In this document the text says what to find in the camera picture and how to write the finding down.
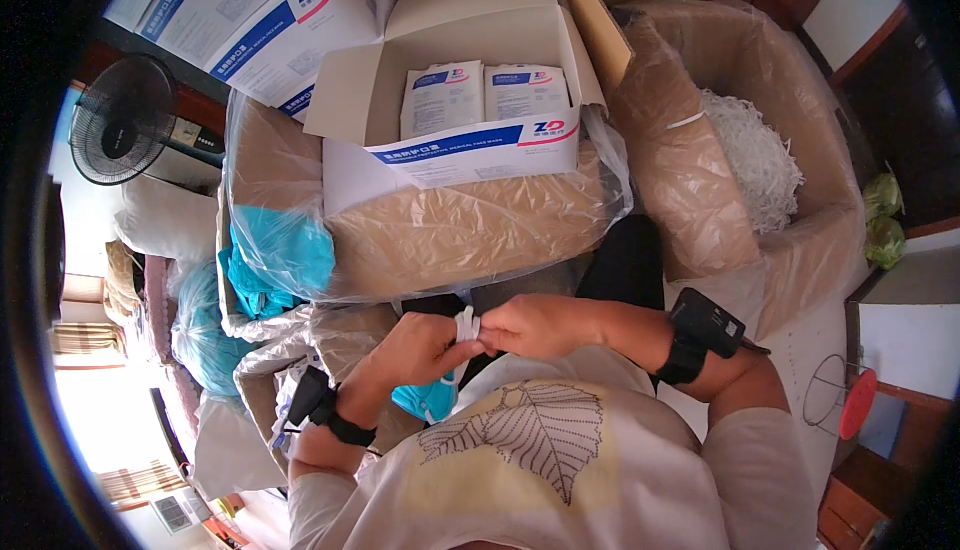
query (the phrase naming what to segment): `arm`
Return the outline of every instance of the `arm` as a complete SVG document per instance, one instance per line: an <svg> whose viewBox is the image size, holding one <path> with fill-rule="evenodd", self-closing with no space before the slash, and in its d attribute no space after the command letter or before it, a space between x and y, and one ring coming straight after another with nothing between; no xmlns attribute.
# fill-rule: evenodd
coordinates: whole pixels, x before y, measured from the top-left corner
<svg viewBox="0 0 960 550"><path fill-rule="evenodd" d="M518 295L488 311L481 327L480 340L497 350L549 359L584 345L604 345L650 373L666 363L673 343L673 325L663 311L558 295ZM745 348L728 360L708 352L696 380L677 388L709 403L711 427L753 406L789 412L774 365Z"/></svg>
<svg viewBox="0 0 960 550"><path fill-rule="evenodd" d="M386 339L343 380L337 394L337 413L364 429L375 427L394 388L436 381L485 349L479 341L448 347L456 336L457 325L452 318L404 315ZM305 473L327 472L353 478L365 448L343 443L324 425L308 424L303 431L290 460L291 484Z"/></svg>

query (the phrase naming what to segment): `person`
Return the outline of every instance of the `person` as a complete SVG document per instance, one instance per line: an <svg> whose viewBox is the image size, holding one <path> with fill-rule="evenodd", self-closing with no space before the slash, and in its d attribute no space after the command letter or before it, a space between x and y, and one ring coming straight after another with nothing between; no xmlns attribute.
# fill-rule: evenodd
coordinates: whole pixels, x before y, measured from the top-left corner
<svg viewBox="0 0 960 550"><path fill-rule="evenodd" d="M293 548L808 548L816 501L765 356L707 353L677 388L709 404L705 440L656 399L673 326L654 223L619 221L575 297L519 295L450 345L452 318L409 312L342 382L372 428L393 388L484 368L445 421L355 477L364 447L308 425L292 452ZM491 356L501 357L491 361Z"/></svg>

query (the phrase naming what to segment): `curtain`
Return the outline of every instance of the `curtain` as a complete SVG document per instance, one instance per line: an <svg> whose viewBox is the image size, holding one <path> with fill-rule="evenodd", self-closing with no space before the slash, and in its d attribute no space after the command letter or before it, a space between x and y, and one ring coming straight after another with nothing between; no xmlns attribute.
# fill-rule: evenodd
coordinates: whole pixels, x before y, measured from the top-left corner
<svg viewBox="0 0 960 550"><path fill-rule="evenodd" d="M123 330L114 323L64 322L54 325L54 354L126 353Z"/></svg>
<svg viewBox="0 0 960 550"><path fill-rule="evenodd" d="M106 496L120 506L139 501L155 491L173 491L187 485L178 472L159 460L152 460L147 468L121 468L118 471L96 473L96 476Z"/></svg>

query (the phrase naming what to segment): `white shredded paper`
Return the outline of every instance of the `white shredded paper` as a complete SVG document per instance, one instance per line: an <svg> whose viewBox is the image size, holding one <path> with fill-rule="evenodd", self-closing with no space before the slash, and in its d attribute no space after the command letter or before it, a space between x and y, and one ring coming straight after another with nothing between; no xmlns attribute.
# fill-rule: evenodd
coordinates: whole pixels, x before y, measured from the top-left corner
<svg viewBox="0 0 960 550"><path fill-rule="evenodd" d="M747 202L753 231L780 231L797 214L797 188L806 181L790 155L790 140L784 144L763 124L763 114L751 101L704 89L702 104Z"/></svg>

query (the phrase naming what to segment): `green vegetable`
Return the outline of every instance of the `green vegetable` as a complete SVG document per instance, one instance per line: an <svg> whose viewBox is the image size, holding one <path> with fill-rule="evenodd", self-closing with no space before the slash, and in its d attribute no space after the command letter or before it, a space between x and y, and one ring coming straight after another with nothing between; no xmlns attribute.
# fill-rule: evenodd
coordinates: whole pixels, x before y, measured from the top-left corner
<svg viewBox="0 0 960 550"><path fill-rule="evenodd" d="M904 255L905 248L904 229L895 220L876 217L867 223L867 242L863 244L863 255L870 262L890 270Z"/></svg>
<svg viewBox="0 0 960 550"><path fill-rule="evenodd" d="M876 217L893 217L904 208L900 185L892 172L877 175L863 189L863 203L867 207L867 222Z"/></svg>

